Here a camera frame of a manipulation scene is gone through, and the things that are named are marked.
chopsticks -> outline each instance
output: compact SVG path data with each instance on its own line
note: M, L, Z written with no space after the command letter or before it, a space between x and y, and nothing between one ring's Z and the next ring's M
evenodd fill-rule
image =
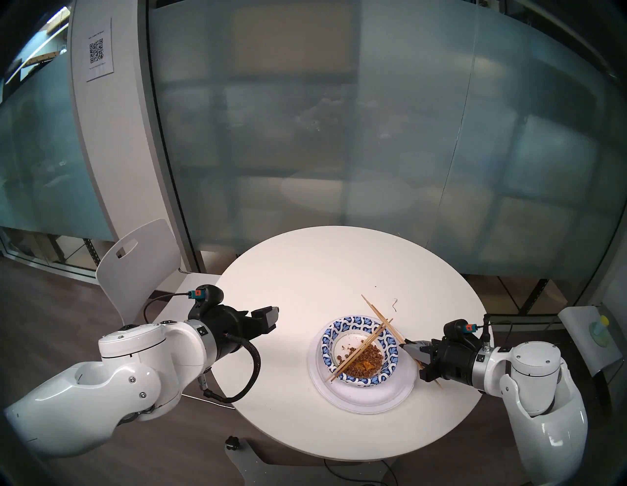
M361 297L362 297L362 298L366 301L366 304L368 304L368 305L370 306L370 308L371 308L371 309L372 309L372 311L373 311L373 312L377 315L377 317L378 317L379 319L381 319L381 322L383 322L383 323L387 323L387 330L388 330L389 332L391 332L391 333L392 333L392 335L394 336L394 338L398 341L398 344L399 344L399 345L404 344L404 343L405 343L405 338L403 337L403 335L402 335L400 332L398 332L394 326L392 326L392 325L390 324L390 322L392 321L392 319L387 320L385 317L383 317L383 314L381 314L381 313L379 312L379 309L377 309L377 308L376 308L375 306L373 306L370 302L368 302L368 299L364 297L364 294L361 294ZM415 361L418 363L418 367L419 367L420 369L423 369L423 368L424 368L423 364L422 364L420 361L418 361L418 360L415 360ZM440 387L440 389L444 389L444 388L442 388L442 385L440 384L440 382L439 382L438 380L435 380L435 383L436 383L436 384Z
M376 330L372 331L372 335L363 343L361 343L361 346L359 346L359 348L353 354L351 354L346 361L338 366L335 370L335 373L332 373L325 381L328 381L329 379L333 381L335 378L340 376L344 372L344 370L348 368L353 363L353 361L355 361L359 357L359 355L362 354L375 339L377 339L377 337L379 337L379 334L385 330L387 325L388 322L384 320Z
M398 345L400 346L401 344L404 344L405 338L403 337L403 335L400 332L398 332L396 328L390 324L390 322L392 322L392 319L387 320L385 317L383 317L383 314L379 312L379 309L377 309L370 302L368 302L368 299L364 297L364 294L361 294L361 297L366 301L366 304L370 306L370 308L377 315L377 317L381 319L381 322L384 322L387 324L387 330L391 332L394 338L398 341Z

white plate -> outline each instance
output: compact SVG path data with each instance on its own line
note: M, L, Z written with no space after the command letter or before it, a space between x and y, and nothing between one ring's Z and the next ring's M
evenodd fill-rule
M418 376L418 366L400 347L396 370L385 383L358 388L339 379L325 381L330 371L322 360L320 336L326 328L324 326L315 335L307 357L309 376L324 398L347 412L368 415L393 409L409 396Z

brown food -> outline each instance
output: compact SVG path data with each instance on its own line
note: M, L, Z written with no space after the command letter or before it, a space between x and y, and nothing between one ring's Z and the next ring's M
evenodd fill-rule
M355 352L355 348L351 347L350 353ZM342 364L344 360L340 356L337 357L339 364ZM367 347L359 357L353 361L348 368L344 370L344 372L355 378L371 378L376 375L381 369L381 365L383 364L383 355L381 351L374 345L371 344Z

paper bowl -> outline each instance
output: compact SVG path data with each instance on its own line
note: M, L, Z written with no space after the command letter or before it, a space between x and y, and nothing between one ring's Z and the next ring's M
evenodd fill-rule
M320 352L322 360L331 373L337 370L337 356L344 356L349 353L350 346L358 347L361 339L367 339L374 329L381 322L365 315L347 315L330 322L320 340ZM383 331L373 344L379 348L383 355L383 364L381 371L371 378L355 378L341 373L337 379L340 379L354 386L373 386L383 383L387 380L398 363L398 344L392 333L387 329Z

wooden floor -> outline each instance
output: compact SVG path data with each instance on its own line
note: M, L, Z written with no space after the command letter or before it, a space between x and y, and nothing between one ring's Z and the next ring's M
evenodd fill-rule
M149 317L160 309L155 305ZM119 326L99 287L0 256L0 406L74 363L99 360L98 339ZM529 339L524 334L512 333L508 343ZM585 388L587 378L582 372L578 385ZM200 396L195 383L186 393ZM586 406L592 407L592 425L595 405ZM235 410L185 397L159 419L119 426L108 443L90 453L47 464L59 484L67 485L243 485L223 451L230 435L248 439L268 463L322 464L273 441ZM491 396L483 396L453 431L398 458L393 467L400 485L520 486L528 481L505 407ZM394 484L390 474L384 481Z

